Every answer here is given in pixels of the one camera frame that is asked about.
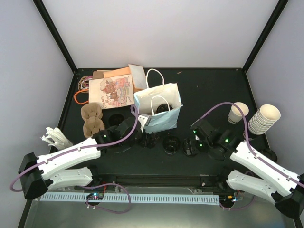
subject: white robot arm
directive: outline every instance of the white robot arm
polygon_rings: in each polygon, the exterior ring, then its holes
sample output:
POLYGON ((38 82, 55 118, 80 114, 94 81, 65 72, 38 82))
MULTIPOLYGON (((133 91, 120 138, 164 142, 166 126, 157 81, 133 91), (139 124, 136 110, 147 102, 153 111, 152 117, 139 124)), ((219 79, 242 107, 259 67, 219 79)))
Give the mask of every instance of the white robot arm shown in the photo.
POLYGON ((259 178, 248 176, 237 170, 226 176, 227 185, 273 203, 284 215, 297 219, 304 209, 304 175, 291 172, 260 152, 250 151, 245 141, 239 140, 230 130, 221 133, 206 120, 201 119, 191 126, 199 144, 205 144, 210 157, 217 160, 231 159, 255 173, 259 178))
POLYGON ((89 168, 67 169, 79 163, 99 158, 100 150, 97 147, 81 149, 81 147, 97 144, 95 139, 88 138, 77 145, 55 153, 38 157, 34 153, 27 154, 23 158, 19 173, 34 164, 45 163, 20 178, 25 199, 37 198, 48 190, 56 188, 90 184, 93 180, 93 175, 89 168))

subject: black frame post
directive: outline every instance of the black frame post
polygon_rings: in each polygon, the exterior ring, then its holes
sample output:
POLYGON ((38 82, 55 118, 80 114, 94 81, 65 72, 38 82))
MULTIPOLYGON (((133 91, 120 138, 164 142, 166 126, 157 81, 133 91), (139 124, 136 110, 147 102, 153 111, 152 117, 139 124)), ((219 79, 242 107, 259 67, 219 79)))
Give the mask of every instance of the black frame post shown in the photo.
POLYGON ((250 66, 252 65, 253 61, 257 57, 257 54, 259 53, 262 45, 264 44, 265 40, 267 39, 269 33, 271 32, 273 26, 275 25, 276 21, 280 17, 283 9, 285 8, 286 4, 288 3, 289 0, 279 0, 277 5, 275 6, 274 11, 272 12, 268 22, 266 23, 260 37, 258 38, 255 46, 253 47, 246 63, 243 66, 243 71, 247 73, 249 70, 250 66))
POLYGON ((68 52, 66 45, 64 44, 51 16, 49 15, 47 8, 43 4, 42 0, 33 0, 33 2, 35 3, 39 13, 41 14, 49 31, 51 32, 52 36, 54 37, 58 47, 60 48, 63 56, 65 57, 67 63, 69 64, 71 70, 73 71, 73 73, 75 73, 77 71, 77 67, 76 67, 70 53, 68 52))

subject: metal floor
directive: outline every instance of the metal floor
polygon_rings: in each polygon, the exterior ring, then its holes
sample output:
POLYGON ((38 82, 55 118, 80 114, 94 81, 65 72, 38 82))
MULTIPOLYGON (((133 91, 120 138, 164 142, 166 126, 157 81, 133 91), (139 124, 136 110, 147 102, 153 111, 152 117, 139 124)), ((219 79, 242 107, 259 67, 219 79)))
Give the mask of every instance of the metal floor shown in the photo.
MULTIPOLYGON (((174 193, 189 194, 186 189, 174 193)), ((236 203, 241 207, 251 196, 236 203)), ((104 203, 104 207, 123 210, 125 203, 104 203)), ((126 214, 87 209, 82 202, 34 201, 26 228, 294 228, 291 219, 262 199, 245 210, 227 211, 212 205, 134 203, 126 214)))

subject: cardboard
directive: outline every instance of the cardboard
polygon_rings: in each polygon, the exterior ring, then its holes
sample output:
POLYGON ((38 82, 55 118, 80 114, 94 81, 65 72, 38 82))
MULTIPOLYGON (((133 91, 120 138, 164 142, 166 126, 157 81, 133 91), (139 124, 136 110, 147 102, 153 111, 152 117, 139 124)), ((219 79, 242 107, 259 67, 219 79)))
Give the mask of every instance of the cardboard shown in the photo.
POLYGON ((142 91, 147 88, 146 74, 144 73, 142 66, 129 64, 129 66, 125 68, 104 72, 104 77, 108 78, 108 77, 123 76, 130 74, 132 75, 134 93, 138 91, 142 91))
POLYGON ((93 72, 93 80, 104 78, 104 72, 108 72, 109 70, 97 70, 93 72))
POLYGON ((86 104, 82 106, 80 113, 85 122, 83 131, 86 138, 92 137, 93 134, 105 129, 104 122, 101 120, 103 112, 98 104, 86 104))

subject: stack of paper cups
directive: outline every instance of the stack of paper cups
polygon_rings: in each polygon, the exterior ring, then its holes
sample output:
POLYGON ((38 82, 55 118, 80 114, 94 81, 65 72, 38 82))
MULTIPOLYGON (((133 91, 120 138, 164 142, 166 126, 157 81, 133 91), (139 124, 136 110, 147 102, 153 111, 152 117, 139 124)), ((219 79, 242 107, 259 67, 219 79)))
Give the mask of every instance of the stack of paper cups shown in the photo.
POLYGON ((252 134, 264 134, 281 117, 280 111, 273 105, 263 105, 257 113, 251 118, 248 129, 252 134))

